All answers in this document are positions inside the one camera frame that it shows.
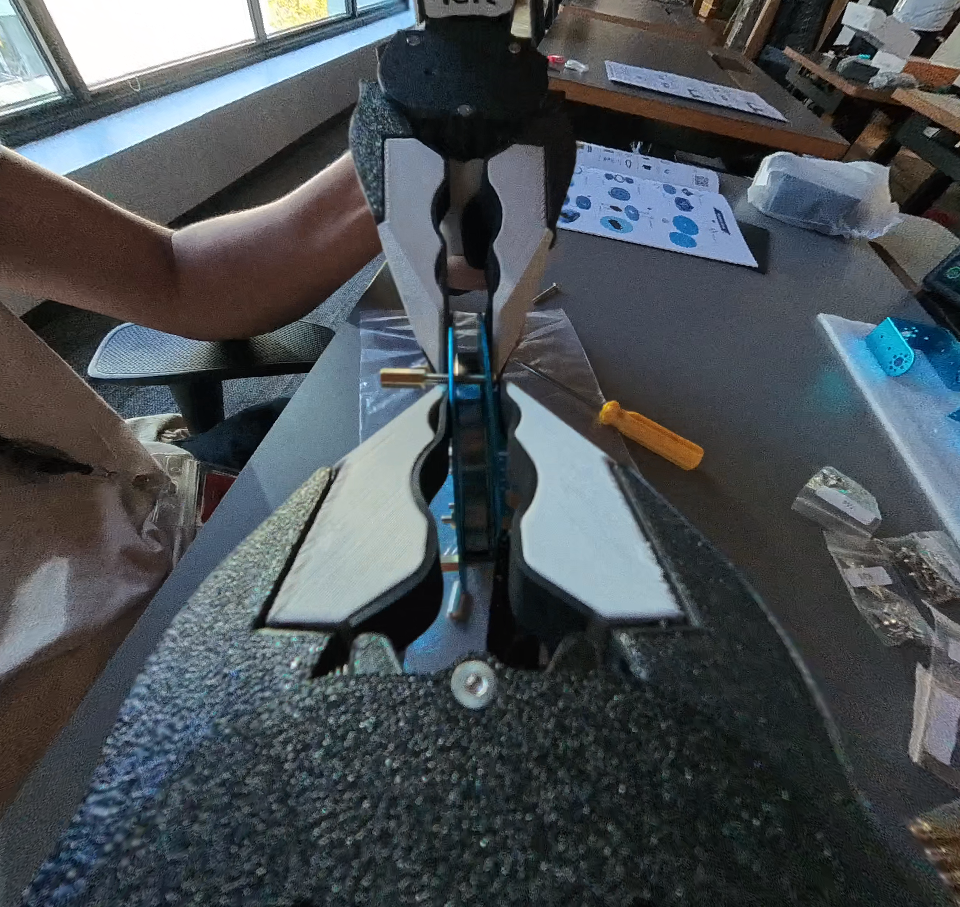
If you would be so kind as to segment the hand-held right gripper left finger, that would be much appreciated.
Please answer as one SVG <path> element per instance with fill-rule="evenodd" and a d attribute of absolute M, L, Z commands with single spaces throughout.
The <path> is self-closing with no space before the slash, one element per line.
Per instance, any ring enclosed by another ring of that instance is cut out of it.
<path fill-rule="evenodd" d="M 425 632 L 443 601 L 430 505 L 447 481 L 436 386 L 342 458 L 265 613 L 271 629 Z"/>

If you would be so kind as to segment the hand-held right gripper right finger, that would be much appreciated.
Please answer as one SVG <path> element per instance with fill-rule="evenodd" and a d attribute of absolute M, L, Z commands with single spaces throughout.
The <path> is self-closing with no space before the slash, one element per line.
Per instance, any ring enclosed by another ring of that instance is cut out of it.
<path fill-rule="evenodd" d="M 516 384 L 513 438 L 534 472 L 520 511 L 520 559 L 574 609 L 611 626 L 684 618 L 615 475 L 617 464 Z"/>

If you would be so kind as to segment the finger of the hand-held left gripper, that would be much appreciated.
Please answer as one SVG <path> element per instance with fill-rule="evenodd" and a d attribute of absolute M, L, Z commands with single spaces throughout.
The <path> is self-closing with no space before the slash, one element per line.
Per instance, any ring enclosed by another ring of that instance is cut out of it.
<path fill-rule="evenodd" d="M 383 218 L 378 233 L 414 338 L 434 370 L 446 365 L 445 300 L 437 279 L 446 254 L 438 205 L 447 195 L 443 157 L 414 138 L 383 145 Z"/>
<path fill-rule="evenodd" d="M 522 337 L 546 271 L 553 231 L 546 221 L 545 172 L 545 152 L 539 145 L 511 145 L 486 166 L 501 215 L 492 244 L 499 272 L 491 297 L 496 364 L 508 362 Z"/>

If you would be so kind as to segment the yellow-handled screwdriver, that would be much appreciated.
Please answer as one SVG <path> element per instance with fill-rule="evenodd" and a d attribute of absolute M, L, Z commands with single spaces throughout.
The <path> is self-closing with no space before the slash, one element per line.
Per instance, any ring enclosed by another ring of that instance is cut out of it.
<path fill-rule="evenodd" d="M 704 459 L 702 446 L 618 401 L 606 400 L 595 385 L 571 385 L 529 361 L 512 361 L 500 381 L 522 389 L 561 425 L 616 460 L 625 460 L 626 442 L 685 471 L 699 469 Z"/>

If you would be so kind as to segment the blue round metal turntable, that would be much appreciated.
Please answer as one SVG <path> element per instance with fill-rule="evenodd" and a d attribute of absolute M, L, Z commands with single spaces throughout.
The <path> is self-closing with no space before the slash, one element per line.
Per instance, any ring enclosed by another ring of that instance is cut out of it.
<path fill-rule="evenodd" d="M 506 439 L 499 375 L 485 313 L 455 312 L 447 329 L 447 426 L 458 579 L 487 604 L 505 550 Z"/>

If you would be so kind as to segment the person's left forearm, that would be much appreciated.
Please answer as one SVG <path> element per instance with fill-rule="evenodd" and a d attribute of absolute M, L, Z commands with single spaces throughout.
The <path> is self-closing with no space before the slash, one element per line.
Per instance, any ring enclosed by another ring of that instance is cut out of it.
<path fill-rule="evenodd" d="M 381 253 L 345 152 L 281 198 L 170 229 L 1 148 L 2 287 L 202 341 L 310 313 Z"/>

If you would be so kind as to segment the clear plastic bag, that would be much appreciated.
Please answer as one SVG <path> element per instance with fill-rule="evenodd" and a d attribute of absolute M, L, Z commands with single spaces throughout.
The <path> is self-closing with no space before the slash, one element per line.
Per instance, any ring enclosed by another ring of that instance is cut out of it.
<path fill-rule="evenodd" d="M 359 440 L 365 442 L 418 399 L 414 390 L 381 386 L 381 369 L 426 366 L 426 356 L 401 311 L 362 311 L 359 333 Z M 505 372 L 512 361 L 529 362 L 548 373 L 558 374 L 562 381 L 577 387 L 594 385 L 597 392 L 603 395 L 581 339 L 562 308 L 538 306 L 527 314 L 521 340 Z M 624 460 L 615 459 L 607 453 L 606 456 L 633 467 L 626 442 L 624 453 Z M 451 589 L 459 583 L 455 532 L 444 521 L 445 517 L 452 516 L 452 500 L 452 482 L 450 477 L 445 477 L 429 506 L 436 523 L 442 567 L 441 609 L 428 630 L 407 647 L 404 668 L 409 673 L 433 673 L 464 656 L 471 657 L 490 649 L 487 642 L 490 603 L 472 598 L 471 614 L 465 623 L 452 623 L 447 618 Z"/>

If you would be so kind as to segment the assembly instruction sheet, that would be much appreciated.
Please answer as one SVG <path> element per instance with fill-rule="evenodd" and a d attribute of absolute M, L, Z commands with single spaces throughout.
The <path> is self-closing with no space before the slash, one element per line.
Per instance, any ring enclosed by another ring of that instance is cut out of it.
<path fill-rule="evenodd" d="M 579 143 L 558 227 L 764 273 L 715 171 Z"/>

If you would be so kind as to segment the dark blue cloth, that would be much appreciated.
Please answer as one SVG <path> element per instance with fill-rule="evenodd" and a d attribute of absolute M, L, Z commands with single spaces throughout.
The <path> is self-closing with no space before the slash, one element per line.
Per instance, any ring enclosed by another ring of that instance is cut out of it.
<path fill-rule="evenodd" d="M 282 396 L 240 410 L 213 428 L 173 445 L 216 469 L 240 472 L 269 434 L 290 397 Z"/>

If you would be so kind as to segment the white printed sheet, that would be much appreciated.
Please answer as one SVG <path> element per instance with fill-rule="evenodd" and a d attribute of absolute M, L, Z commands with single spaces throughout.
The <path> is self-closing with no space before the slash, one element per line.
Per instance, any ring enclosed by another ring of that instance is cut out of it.
<path fill-rule="evenodd" d="M 780 110 L 752 91 L 618 61 L 606 60 L 605 69 L 606 78 L 612 84 L 749 113 L 781 123 L 787 122 L 786 116 Z"/>

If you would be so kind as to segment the black mesh office chair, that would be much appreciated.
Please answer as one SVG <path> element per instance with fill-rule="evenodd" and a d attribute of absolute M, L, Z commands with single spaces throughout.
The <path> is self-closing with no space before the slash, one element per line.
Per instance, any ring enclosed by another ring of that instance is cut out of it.
<path fill-rule="evenodd" d="M 87 376 L 98 385 L 167 387 L 189 430 L 204 433 L 225 418 L 224 382 L 309 373 L 333 338 L 329 327 L 306 320 L 225 341 L 123 323 L 104 336 Z"/>

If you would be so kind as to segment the white wrapped grey package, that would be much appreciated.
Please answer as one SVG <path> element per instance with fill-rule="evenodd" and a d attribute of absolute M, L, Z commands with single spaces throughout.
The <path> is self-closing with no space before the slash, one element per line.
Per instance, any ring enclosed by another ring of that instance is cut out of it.
<path fill-rule="evenodd" d="M 747 200 L 788 226 L 845 239 L 879 239 L 904 218 L 891 195 L 889 169 L 868 160 L 775 152 L 761 161 Z"/>

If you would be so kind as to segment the pile of small hardware bags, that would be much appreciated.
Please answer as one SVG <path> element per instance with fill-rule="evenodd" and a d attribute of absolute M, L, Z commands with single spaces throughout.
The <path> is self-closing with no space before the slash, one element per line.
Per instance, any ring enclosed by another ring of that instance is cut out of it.
<path fill-rule="evenodd" d="M 856 785 L 884 832 L 958 860 L 958 556 L 940 530 L 883 539 L 876 499 L 826 467 L 791 505 L 810 548 L 792 561 L 801 648 L 839 723 Z"/>

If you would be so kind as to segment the white foam sheet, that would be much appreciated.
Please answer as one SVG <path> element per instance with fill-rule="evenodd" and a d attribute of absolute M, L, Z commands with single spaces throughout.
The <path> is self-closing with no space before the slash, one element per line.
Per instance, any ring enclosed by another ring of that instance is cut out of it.
<path fill-rule="evenodd" d="M 816 325 L 848 379 L 925 496 L 941 529 L 959 535 L 958 393 L 948 390 L 930 362 L 888 376 L 867 346 L 873 325 L 818 313 Z"/>

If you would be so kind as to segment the grey charger with screen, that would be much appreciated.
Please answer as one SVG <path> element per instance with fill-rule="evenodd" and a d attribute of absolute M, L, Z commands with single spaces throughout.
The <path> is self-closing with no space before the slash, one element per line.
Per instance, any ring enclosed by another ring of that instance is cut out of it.
<path fill-rule="evenodd" d="M 956 247 L 923 278 L 921 290 L 943 307 L 958 311 L 959 276 L 959 247 Z"/>

